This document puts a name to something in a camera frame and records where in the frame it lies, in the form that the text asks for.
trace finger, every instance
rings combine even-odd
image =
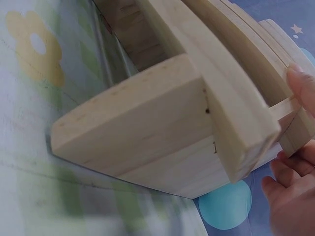
[[[270,206],[277,199],[277,197],[280,196],[281,192],[285,190],[285,187],[276,182],[270,176],[266,176],[262,179],[261,187]]]
[[[284,187],[290,187],[296,180],[300,179],[300,175],[282,161],[275,159],[270,163],[270,168],[274,174],[276,181]]]
[[[314,198],[314,189],[315,189],[315,172],[311,172],[308,175],[301,177],[297,180],[294,185],[287,188],[287,194],[292,198],[297,198],[307,192],[311,193],[312,198]]]
[[[297,151],[296,155],[315,166],[315,140],[310,140],[304,147]]]
[[[280,159],[286,166],[295,170],[301,177],[310,174],[315,167],[308,161],[299,156],[292,156],[290,158]]]
[[[305,110],[315,118],[315,78],[303,72],[297,64],[287,70],[287,82]]]

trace hand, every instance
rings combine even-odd
[[[301,105],[315,117],[315,77],[296,64],[287,82]],[[265,177],[262,189],[270,206],[271,230],[276,236],[315,235],[315,140],[291,158],[279,152],[270,164],[275,179]]]

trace fingernail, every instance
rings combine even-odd
[[[291,63],[288,67],[288,69],[292,69],[295,72],[304,72],[304,70],[302,69],[302,67],[300,67],[298,64],[296,63]]]

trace star pattern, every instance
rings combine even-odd
[[[294,24],[294,26],[291,27],[291,29],[293,29],[295,33],[303,33],[302,28],[298,27],[296,24]]]

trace wooden edge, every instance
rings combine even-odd
[[[315,75],[315,67],[304,55],[294,41],[273,20],[259,22],[264,29],[279,43],[291,61],[301,65],[308,74]],[[288,156],[293,155],[299,148],[304,146],[315,135],[315,119],[300,109],[294,121],[281,136],[280,144]]]

